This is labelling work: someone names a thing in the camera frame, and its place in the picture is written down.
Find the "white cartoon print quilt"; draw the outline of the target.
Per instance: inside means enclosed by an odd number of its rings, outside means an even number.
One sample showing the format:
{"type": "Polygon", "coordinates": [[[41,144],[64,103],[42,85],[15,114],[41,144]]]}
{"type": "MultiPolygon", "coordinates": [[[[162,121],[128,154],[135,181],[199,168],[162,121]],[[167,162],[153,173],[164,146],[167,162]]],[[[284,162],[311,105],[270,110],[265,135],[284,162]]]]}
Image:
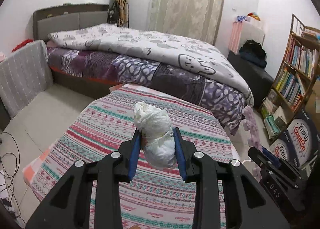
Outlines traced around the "white cartoon print quilt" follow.
{"type": "Polygon", "coordinates": [[[244,78],[215,46],[204,41],[112,24],[52,32],[48,38],[63,48],[111,50],[118,54],[167,63],[233,87],[244,94],[248,105],[254,105],[252,91],[244,78]]]}

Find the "books stack on floor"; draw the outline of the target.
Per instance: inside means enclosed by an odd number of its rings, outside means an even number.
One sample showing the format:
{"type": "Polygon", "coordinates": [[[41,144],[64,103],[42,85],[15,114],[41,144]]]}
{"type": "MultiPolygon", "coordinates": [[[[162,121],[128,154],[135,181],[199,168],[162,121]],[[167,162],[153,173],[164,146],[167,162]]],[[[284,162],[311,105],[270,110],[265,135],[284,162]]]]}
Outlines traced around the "books stack on floor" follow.
{"type": "Polygon", "coordinates": [[[265,98],[261,105],[261,114],[270,140],[275,139],[287,126],[287,119],[281,105],[275,105],[265,98]]]}

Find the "plaid garment on rack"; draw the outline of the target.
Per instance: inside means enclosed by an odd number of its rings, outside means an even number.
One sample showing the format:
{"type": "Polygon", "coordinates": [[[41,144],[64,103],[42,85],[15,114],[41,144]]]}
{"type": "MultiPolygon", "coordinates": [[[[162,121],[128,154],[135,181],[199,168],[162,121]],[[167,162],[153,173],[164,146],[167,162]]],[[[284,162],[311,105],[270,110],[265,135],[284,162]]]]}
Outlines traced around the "plaid garment on rack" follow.
{"type": "Polygon", "coordinates": [[[129,2],[128,0],[111,0],[109,6],[108,22],[118,27],[129,27],[129,2]]]}

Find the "lower Ganten water box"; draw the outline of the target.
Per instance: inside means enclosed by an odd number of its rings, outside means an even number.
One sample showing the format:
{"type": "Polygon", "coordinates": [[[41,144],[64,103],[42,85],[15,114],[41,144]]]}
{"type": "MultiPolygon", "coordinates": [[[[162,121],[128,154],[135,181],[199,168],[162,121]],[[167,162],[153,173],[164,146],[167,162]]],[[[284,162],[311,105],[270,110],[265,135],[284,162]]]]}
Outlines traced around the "lower Ganten water box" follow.
{"type": "Polygon", "coordinates": [[[271,144],[270,150],[274,156],[284,160],[287,160],[287,157],[289,156],[287,146],[281,139],[275,140],[271,144]]]}

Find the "white plastic trash bin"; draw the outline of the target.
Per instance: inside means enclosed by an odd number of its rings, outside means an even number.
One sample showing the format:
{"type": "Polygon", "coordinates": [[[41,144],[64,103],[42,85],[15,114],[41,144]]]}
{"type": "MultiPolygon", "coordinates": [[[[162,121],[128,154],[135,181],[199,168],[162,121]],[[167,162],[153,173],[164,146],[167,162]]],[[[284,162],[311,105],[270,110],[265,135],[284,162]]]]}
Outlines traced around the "white plastic trash bin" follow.
{"type": "Polygon", "coordinates": [[[246,167],[248,170],[251,170],[253,168],[253,162],[251,161],[251,159],[246,159],[242,161],[242,164],[244,165],[244,167],[246,167]]]}

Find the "grey bed headboard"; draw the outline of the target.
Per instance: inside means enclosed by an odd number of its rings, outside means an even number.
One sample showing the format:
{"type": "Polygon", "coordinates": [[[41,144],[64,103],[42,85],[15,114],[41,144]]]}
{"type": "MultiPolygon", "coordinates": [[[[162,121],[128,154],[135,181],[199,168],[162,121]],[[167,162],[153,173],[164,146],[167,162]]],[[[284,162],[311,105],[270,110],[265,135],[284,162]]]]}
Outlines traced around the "grey bed headboard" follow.
{"type": "Polygon", "coordinates": [[[66,4],[33,13],[33,39],[48,41],[48,34],[79,30],[108,22],[108,4],[66,4]]]}

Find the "brown cardboard box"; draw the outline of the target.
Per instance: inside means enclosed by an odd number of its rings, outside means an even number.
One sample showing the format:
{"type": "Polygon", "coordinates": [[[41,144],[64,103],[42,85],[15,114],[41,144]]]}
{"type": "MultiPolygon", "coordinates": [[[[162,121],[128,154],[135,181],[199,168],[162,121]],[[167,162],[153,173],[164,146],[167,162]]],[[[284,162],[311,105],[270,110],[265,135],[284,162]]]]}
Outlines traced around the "brown cardboard box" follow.
{"type": "Polygon", "coordinates": [[[306,111],[313,115],[319,114],[319,84],[319,76],[317,76],[312,88],[312,93],[305,107],[306,111]]]}

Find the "patterned striped tablecloth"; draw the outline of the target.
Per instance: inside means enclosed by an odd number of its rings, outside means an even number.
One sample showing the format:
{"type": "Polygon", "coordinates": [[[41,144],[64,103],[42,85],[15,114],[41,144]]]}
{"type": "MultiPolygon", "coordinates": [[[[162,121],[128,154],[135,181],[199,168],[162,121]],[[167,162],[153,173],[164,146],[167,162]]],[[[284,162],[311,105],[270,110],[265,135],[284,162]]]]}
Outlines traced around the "patterned striped tablecloth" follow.
{"type": "Polygon", "coordinates": [[[142,132],[136,175],[121,183],[123,226],[191,228],[196,186],[179,175],[173,134],[214,160],[233,159],[232,144],[210,111],[138,85],[124,85],[90,103],[46,152],[23,170],[25,182],[42,200],[78,159],[99,161],[142,132]]]}

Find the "cream lace curtain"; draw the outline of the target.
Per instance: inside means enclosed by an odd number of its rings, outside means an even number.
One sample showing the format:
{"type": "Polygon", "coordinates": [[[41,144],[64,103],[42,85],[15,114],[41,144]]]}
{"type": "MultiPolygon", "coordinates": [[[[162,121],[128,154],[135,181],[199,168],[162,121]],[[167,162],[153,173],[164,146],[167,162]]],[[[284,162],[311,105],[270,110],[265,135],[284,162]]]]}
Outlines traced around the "cream lace curtain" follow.
{"type": "Polygon", "coordinates": [[[150,0],[148,30],[215,44],[225,0],[150,0]]]}

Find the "white plastic bag trash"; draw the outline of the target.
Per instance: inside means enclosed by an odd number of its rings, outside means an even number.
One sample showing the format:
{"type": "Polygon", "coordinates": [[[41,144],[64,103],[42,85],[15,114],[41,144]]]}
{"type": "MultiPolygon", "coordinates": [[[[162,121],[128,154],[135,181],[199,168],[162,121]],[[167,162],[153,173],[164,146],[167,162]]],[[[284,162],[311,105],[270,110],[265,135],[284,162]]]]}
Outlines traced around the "white plastic bag trash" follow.
{"type": "Polygon", "coordinates": [[[158,170],[172,169],[176,165],[175,139],[167,111],[137,102],[133,107],[133,122],[142,135],[146,161],[158,170]]]}

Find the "white pink drawer cabinet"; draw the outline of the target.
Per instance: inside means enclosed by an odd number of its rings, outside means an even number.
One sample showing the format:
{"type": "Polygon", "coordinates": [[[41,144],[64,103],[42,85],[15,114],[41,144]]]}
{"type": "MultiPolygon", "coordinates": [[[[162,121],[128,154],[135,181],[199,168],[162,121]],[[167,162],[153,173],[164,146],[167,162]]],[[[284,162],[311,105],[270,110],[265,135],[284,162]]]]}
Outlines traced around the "white pink drawer cabinet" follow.
{"type": "Polygon", "coordinates": [[[240,21],[236,18],[233,22],[228,49],[234,54],[238,54],[247,40],[254,40],[256,43],[263,45],[264,39],[265,32],[261,21],[250,16],[240,21]]]}

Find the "wooden bookshelf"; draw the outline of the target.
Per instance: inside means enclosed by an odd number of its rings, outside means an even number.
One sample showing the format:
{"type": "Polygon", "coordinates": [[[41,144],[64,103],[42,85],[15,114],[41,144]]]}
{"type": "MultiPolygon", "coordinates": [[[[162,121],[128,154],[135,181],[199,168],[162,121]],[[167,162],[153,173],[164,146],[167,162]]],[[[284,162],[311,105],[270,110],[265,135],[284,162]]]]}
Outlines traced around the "wooden bookshelf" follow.
{"type": "Polygon", "coordinates": [[[286,128],[298,111],[306,106],[317,76],[319,30],[304,25],[293,14],[285,53],[266,97],[275,105],[282,106],[287,119],[286,128]]]}

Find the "black storage bench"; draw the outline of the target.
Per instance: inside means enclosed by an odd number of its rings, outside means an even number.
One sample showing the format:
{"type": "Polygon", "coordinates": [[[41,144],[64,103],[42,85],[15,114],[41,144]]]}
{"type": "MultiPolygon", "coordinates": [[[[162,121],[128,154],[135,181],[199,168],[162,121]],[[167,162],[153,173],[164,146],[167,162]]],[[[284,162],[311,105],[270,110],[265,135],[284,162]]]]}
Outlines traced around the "black storage bench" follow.
{"type": "Polygon", "coordinates": [[[263,68],[241,58],[232,51],[229,51],[227,59],[249,85],[254,97],[254,108],[258,110],[263,99],[267,97],[274,78],[263,68]]]}

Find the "dark clothes pile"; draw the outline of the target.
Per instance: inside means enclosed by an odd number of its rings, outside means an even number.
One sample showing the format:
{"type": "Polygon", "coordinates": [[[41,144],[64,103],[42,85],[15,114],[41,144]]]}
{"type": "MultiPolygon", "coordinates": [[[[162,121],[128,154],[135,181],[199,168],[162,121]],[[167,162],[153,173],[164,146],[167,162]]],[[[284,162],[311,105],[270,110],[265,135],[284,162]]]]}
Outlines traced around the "dark clothes pile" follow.
{"type": "Polygon", "coordinates": [[[256,66],[264,69],[267,65],[266,52],[260,43],[254,40],[247,40],[239,50],[239,55],[256,66]]]}

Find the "ganten water box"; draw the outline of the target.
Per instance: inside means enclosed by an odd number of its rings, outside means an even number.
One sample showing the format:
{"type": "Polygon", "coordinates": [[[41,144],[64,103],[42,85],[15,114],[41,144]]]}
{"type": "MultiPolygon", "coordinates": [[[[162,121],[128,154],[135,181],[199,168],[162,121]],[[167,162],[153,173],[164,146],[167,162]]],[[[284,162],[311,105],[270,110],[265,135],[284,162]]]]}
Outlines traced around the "ganten water box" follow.
{"type": "Polygon", "coordinates": [[[293,146],[291,159],[297,167],[302,167],[318,151],[319,132],[304,108],[292,119],[287,131],[289,133],[290,145],[293,146]]]}
{"type": "Polygon", "coordinates": [[[287,157],[289,156],[287,146],[281,139],[275,140],[271,144],[270,150],[274,156],[284,160],[287,160],[287,157]]]}

